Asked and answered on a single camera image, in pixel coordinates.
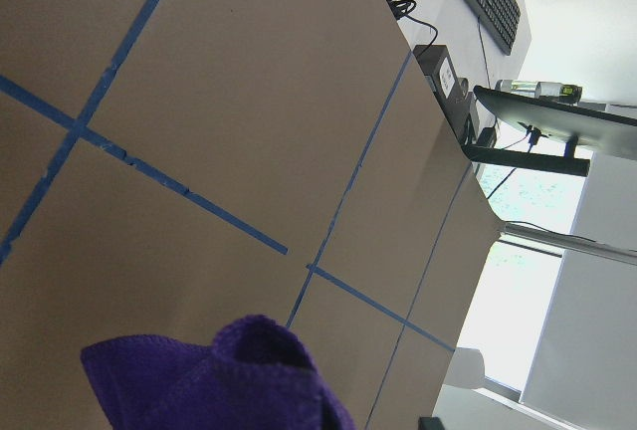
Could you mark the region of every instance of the sticker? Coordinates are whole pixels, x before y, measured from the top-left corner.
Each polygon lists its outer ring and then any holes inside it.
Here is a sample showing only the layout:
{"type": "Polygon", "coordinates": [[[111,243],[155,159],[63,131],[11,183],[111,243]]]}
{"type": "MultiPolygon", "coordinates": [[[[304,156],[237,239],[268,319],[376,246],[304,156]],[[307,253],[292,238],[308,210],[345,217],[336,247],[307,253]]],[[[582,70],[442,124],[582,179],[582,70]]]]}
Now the sticker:
{"type": "Polygon", "coordinates": [[[442,92],[445,94],[445,99],[449,97],[451,89],[453,89],[456,80],[454,79],[454,73],[451,71],[449,65],[449,58],[446,57],[440,67],[440,85],[442,86],[442,92]]]}

